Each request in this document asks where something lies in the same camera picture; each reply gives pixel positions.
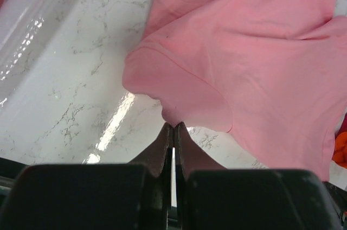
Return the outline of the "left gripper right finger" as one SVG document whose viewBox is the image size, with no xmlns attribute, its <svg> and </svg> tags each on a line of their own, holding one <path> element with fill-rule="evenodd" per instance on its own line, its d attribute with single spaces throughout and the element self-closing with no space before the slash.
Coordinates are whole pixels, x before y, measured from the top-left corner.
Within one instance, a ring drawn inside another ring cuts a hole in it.
<svg viewBox="0 0 347 230">
<path fill-rule="evenodd" d="M 342 229 L 343 191 L 300 169 L 227 169 L 173 131 L 182 229 Z"/>
</svg>

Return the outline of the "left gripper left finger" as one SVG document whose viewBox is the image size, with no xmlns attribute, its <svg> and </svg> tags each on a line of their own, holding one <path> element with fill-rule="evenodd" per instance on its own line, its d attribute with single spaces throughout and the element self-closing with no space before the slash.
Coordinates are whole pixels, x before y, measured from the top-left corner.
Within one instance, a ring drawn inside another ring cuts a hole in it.
<svg viewBox="0 0 347 230">
<path fill-rule="evenodd" d="M 167 229 L 172 133 L 126 164 L 25 168 L 1 207 L 1 229 Z"/>
</svg>

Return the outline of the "pink t shirt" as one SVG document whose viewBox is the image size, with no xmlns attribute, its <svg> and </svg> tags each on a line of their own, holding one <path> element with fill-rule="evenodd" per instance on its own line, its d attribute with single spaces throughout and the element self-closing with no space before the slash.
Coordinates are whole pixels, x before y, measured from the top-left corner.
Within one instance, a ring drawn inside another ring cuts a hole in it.
<svg viewBox="0 0 347 230">
<path fill-rule="evenodd" d="M 171 125 L 230 133 L 270 168 L 329 179 L 346 110 L 346 17 L 336 0 L 153 0 L 123 86 Z"/>
</svg>

